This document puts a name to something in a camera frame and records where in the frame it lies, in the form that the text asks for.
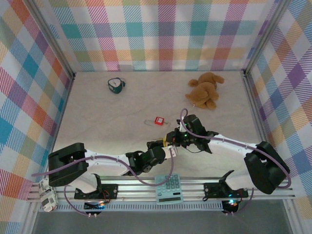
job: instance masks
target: plaid wall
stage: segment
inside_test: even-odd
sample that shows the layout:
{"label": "plaid wall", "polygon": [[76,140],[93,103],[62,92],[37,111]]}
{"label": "plaid wall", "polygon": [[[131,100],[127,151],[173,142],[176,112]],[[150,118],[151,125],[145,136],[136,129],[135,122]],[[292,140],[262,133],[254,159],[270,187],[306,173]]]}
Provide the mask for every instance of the plaid wall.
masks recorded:
{"label": "plaid wall", "polygon": [[15,234],[70,80],[22,0],[0,4],[0,234]]}
{"label": "plaid wall", "polygon": [[293,0],[252,71],[270,142],[291,169],[312,230],[312,0]]}
{"label": "plaid wall", "polygon": [[241,70],[274,6],[274,0],[36,2],[76,71]]}

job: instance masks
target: teddy bear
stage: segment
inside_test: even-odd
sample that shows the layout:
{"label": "teddy bear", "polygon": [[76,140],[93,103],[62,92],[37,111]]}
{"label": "teddy bear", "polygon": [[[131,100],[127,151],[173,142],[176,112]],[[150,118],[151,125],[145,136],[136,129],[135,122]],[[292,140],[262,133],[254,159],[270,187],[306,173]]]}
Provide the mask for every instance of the teddy bear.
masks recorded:
{"label": "teddy bear", "polygon": [[189,81],[189,86],[195,88],[190,94],[186,94],[185,97],[196,107],[214,110],[216,108],[214,101],[219,99],[219,94],[216,92],[217,83],[224,83],[224,78],[214,73],[206,72],[198,80],[192,79]]}

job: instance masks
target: beige floor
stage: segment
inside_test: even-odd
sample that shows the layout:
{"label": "beige floor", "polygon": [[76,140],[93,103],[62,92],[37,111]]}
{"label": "beige floor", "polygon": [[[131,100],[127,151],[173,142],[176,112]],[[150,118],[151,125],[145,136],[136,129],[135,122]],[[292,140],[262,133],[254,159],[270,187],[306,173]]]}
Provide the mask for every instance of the beige floor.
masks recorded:
{"label": "beige floor", "polygon": [[[182,108],[196,114],[206,130],[248,143],[259,139],[239,72],[216,72],[225,78],[218,86],[220,99],[214,111],[201,110],[185,98],[187,83],[202,72],[101,72],[78,73],[70,94],[54,150],[83,142],[86,149],[107,154],[145,151],[146,142],[164,137],[176,127]],[[118,95],[109,91],[107,80],[126,79]],[[171,126],[147,126],[144,120],[164,117]],[[208,153],[191,154],[179,148],[174,172],[182,176],[222,176],[239,169],[243,161]],[[167,160],[143,176],[168,173]]]}

